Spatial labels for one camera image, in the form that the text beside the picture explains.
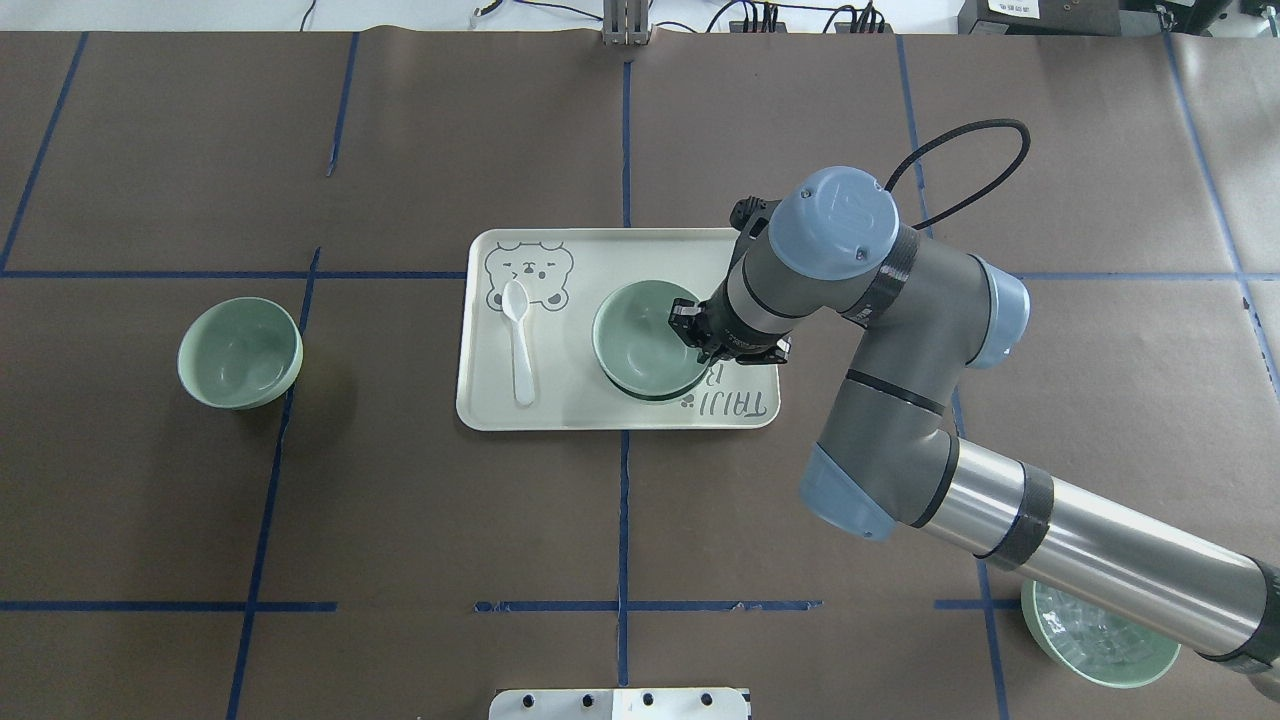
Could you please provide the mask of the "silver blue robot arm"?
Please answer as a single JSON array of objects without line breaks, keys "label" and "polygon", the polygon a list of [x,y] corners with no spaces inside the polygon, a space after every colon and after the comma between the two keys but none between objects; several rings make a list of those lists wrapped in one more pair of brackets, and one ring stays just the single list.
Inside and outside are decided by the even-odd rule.
[{"label": "silver blue robot arm", "polygon": [[852,536],[911,527],[1149,628],[1277,698],[1277,569],[998,454],[943,415],[961,374],[1005,360],[1030,295],[905,223],[890,188],[828,167],[780,200],[736,202],[724,278],[669,325],[705,360],[786,363],[822,310],[861,340],[813,445],[804,503]]}]

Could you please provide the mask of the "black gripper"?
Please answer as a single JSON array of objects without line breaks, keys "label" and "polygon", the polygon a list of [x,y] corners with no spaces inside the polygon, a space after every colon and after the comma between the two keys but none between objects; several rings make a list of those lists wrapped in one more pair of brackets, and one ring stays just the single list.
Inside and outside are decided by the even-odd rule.
[{"label": "black gripper", "polygon": [[668,324],[686,346],[698,346],[700,363],[736,363],[742,366],[783,365],[790,356],[790,337],[768,334],[750,327],[717,291],[698,302],[675,299]]}]

